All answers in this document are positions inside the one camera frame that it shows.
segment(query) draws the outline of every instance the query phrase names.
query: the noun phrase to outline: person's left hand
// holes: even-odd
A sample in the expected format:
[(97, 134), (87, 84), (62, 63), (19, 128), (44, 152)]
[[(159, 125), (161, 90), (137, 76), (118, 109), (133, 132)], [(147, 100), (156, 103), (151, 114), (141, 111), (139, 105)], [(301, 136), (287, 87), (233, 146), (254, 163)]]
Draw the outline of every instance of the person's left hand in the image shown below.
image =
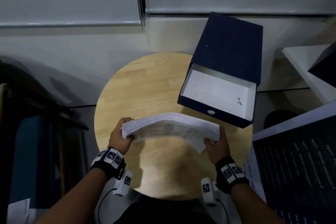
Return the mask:
[(125, 122), (133, 120), (132, 118), (121, 118), (116, 125), (115, 129), (111, 132), (110, 140), (107, 147), (113, 147), (120, 151), (123, 155), (128, 152), (128, 149), (134, 140), (134, 136), (129, 136), (126, 139), (121, 137), (121, 126)]

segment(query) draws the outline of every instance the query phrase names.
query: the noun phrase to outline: stack of paper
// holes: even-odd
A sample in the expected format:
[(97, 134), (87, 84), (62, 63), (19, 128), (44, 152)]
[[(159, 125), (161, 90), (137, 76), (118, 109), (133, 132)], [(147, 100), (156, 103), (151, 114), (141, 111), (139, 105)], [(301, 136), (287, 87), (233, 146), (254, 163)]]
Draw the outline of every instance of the stack of paper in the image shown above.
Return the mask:
[(158, 137), (179, 137), (191, 144), (198, 153), (205, 149), (204, 137), (214, 141), (220, 138), (218, 124), (175, 112), (126, 122), (122, 125), (122, 137), (129, 135), (135, 136), (135, 143)]

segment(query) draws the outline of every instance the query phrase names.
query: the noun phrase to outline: hand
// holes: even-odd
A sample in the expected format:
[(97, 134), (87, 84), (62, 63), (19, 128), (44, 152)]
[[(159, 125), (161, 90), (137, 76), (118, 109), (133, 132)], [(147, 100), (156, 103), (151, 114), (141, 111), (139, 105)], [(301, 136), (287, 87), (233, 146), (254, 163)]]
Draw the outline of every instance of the hand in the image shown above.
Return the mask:
[(210, 161), (216, 165), (216, 163), (224, 157), (231, 156), (230, 147), (228, 144), (228, 140), (226, 139), (226, 133), (222, 126), (219, 127), (220, 131), (220, 140), (212, 141), (209, 138), (203, 138), (203, 142), (208, 152), (208, 156)]
[(111, 132), (110, 140), (107, 147), (113, 147), (120, 151), (123, 155), (128, 152), (128, 149), (134, 140), (134, 136), (129, 136), (126, 139), (121, 137), (121, 126), (125, 122), (133, 120), (132, 118), (121, 118), (115, 129)]

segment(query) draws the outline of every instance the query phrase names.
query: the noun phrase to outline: wooden tabletop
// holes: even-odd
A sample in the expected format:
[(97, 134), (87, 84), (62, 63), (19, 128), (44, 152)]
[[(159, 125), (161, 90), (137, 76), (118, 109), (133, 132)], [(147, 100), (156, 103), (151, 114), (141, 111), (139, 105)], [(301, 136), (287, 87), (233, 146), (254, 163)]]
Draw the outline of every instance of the wooden tabletop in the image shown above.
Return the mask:
[[(177, 104), (191, 55), (157, 53), (134, 60), (106, 84), (96, 107), (94, 129), (100, 150), (122, 117), (140, 119), (166, 112), (183, 113), (224, 126), (232, 158), (246, 162), (252, 125), (241, 129)], [(131, 188), (155, 198), (188, 200), (202, 197), (201, 179), (216, 180), (207, 152), (198, 154), (180, 138), (159, 138), (131, 145), (124, 156), (133, 173)]]

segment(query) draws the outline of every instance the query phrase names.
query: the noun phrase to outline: person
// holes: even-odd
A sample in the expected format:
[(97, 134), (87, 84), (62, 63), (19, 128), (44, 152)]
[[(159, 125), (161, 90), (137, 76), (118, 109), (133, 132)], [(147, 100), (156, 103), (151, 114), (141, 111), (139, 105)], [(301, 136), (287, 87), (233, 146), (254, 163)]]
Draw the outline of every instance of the person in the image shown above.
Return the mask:
[[(111, 133), (106, 151), (102, 151), (95, 159), (88, 174), (63, 198), (61, 198), (37, 223), (86, 223), (95, 210), (100, 195), (112, 176), (117, 176), (118, 168), (111, 168), (116, 164), (106, 163), (103, 158), (111, 155), (122, 156), (127, 153), (134, 138), (123, 139), (121, 126), (131, 121), (131, 118), (122, 118)], [(225, 130), (220, 127), (220, 140), (216, 143), (204, 138), (204, 144), (209, 159), (217, 170), (216, 186), (231, 194), (243, 224), (272, 223), (283, 224), (278, 215), (251, 189), (248, 180), (238, 178), (244, 176), (231, 158), (229, 144)], [(227, 179), (223, 174), (231, 174)], [(116, 223), (130, 223), (131, 221), (145, 220), (147, 223), (157, 222), (204, 222), (215, 223), (205, 211), (195, 211), (182, 207), (183, 202), (151, 199), (131, 204)]]

